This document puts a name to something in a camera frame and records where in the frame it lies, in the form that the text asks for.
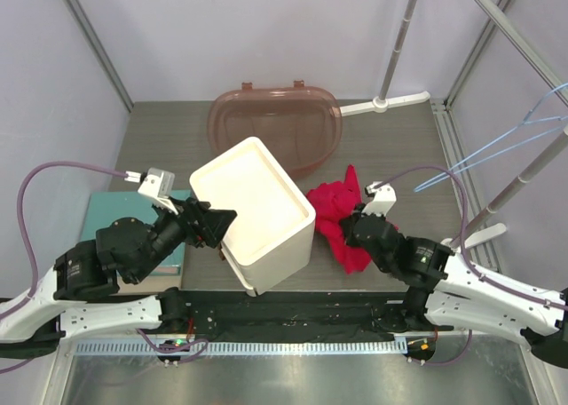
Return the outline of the red t shirt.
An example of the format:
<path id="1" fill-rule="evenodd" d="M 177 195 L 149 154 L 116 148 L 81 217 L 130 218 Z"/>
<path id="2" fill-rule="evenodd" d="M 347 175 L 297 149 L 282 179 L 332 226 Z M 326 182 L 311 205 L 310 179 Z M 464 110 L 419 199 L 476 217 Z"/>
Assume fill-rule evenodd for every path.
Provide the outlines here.
<path id="1" fill-rule="evenodd" d="M 397 201 L 392 185 L 374 182 L 366 187 L 366 193 L 372 198 L 369 202 L 363 202 L 352 165 L 343 180 L 322 183 L 307 193 L 316 212 L 315 230 L 325 236 L 347 274 L 362 272 L 371 262 L 383 270 L 382 253 L 396 249 L 401 236 L 386 219 Z"/>

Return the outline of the light blue wire hanger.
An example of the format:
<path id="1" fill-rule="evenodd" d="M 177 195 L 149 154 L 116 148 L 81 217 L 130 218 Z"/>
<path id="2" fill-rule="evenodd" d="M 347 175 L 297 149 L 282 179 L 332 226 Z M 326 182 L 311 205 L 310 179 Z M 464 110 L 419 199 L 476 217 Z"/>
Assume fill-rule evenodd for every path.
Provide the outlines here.
<path id="1" fill-rule="evenodd" d="M 567 91 L 567 83 L 561 83 L 544 94 L 517 125 L 495 137 L 471 154 L 463 157 L 457 163 L 448 167 L 447 170 L 454 175 L 463 174 L 466 171 L 534 142 L 535 140 L 547 137 L 554 132 L 560 132 L 567 125 L 567 115 L 552 115 L 541 118 L 537 118 L 536 115 L 540 112 L 542 106 L 546 106 L 548 101 L 561 91 Z M 523 131 L 534 130 L 542 125 L 548 125 L 549 128 L 537 131 L 535 134 L 524 138 L 520 136 Z"/>

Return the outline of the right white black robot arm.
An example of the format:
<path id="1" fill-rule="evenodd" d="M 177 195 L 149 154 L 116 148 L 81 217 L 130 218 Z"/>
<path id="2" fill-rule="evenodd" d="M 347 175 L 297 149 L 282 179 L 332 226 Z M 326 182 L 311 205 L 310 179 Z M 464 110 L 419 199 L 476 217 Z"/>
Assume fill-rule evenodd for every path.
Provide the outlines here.
<path id="1" fill-rule="evenodd" d="M 567 293 L 511 279 L 471 262 L 440 242 L 405 236 L 383 216 L 354 212 L 339 226 L 348 247 L 408 290 L 400 308 L 410 329 L 451 327 L 525 346 L 558 368 L 567 366 Z"/>

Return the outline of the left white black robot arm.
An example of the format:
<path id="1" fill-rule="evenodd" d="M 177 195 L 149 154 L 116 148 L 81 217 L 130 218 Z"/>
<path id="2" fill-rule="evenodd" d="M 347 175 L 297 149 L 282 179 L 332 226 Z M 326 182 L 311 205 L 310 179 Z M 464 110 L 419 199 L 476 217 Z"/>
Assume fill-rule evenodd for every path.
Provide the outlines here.
<path id="1" fill-rule="evenodd" d="M 119 218 L 77 243 L 54 263 L 23 307 L 1 304 L 1 355 L 31 360 L 53 353 L 63 340 L 117 330 L 178 333 L 190 313 L 179 288 L 120 302 L 121 284 L 138 285 L 181 245 L 217 248 L 237 218 L 192 197 L 154 206 L 156 220 Z"/>

